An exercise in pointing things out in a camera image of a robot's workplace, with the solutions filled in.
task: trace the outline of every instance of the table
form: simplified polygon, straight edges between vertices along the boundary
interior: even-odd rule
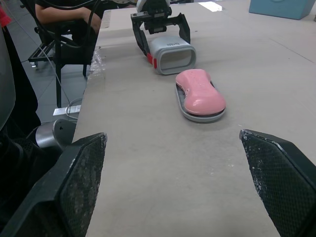
[[[238,134],[279,136],[316,162],[316,23],[249,14],[249,0],[217,3],[224,11],[172,7],[188,20],[196,67],[227,100],[211,124],[180,113],[175,75],[156,75],[136,45],[135,9],[104,18],[74,137],[109,138],[88,237],[279,236]]]

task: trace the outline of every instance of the white plastic box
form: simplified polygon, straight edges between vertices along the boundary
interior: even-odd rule
[[[196,50],[178,36],[163,36],[149,44],[151,63],[163,75],[180,73],[193,69],[196,64]]]

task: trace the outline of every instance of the gray tile floor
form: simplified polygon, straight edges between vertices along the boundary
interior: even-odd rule
[[[37,44],[40,44],[40,38],[34,31],[34,27],[36,27],[35,21],[28,13],[27,9],[20,8],[21,2],[19,0],[5,0],[5,3],[23,28],[30,34],[30,36],[32,36]],[[27,60],[36,50],[37,45],[14,20],[12,20],[8,29],[20,60],[22,62]],[[37,115],[41,122],[55,120],[56,117],[53,117],[53,112],[57,106],[54,70],[48,62],[39,62],[37,68],[32,68],[28,61],[22,63],[22,65],[37,96],[39,103]],[[86,79],[82,75],[81,65],[66,65],[62,69],[62,86],[70,100],[81,98],[83,96],[86,87]],[[67,105],[68,101],[63,94],[62,106],[66,107]]]

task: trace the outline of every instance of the pink soap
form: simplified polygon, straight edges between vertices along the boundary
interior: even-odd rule
[[[202,69],[183,71],[176,83],[185,93],[184,107],[193,115],[213,115],[226,107],[224,97],[210,83],[211,76]]]

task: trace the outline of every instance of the blue box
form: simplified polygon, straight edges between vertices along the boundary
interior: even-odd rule
[[[307,16],[316,0],[251,0],[249,12],[300,20]]]

